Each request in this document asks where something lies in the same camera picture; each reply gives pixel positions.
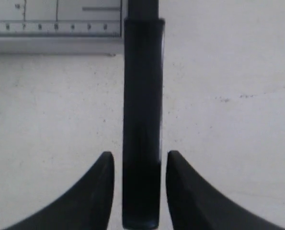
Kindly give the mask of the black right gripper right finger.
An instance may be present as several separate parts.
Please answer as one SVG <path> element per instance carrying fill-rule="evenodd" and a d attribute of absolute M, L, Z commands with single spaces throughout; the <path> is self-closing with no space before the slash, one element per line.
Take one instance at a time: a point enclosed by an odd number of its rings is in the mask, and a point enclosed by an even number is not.
<path fill-rule="evenodd" d="M 166 193 L 175 230 L 279 230 L 208 183 L 176 150 L 168 153 Z"/>

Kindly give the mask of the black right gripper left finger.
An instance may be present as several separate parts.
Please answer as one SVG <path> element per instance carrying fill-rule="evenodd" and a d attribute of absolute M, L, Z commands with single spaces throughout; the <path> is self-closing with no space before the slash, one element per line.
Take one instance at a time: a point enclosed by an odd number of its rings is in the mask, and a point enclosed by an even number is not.
<path fill-rule="evenodd" d="M 114 158 L 103 152 L 57 200 L 9 227 L 11 230 L 105 230 L 114 196 Z"/>

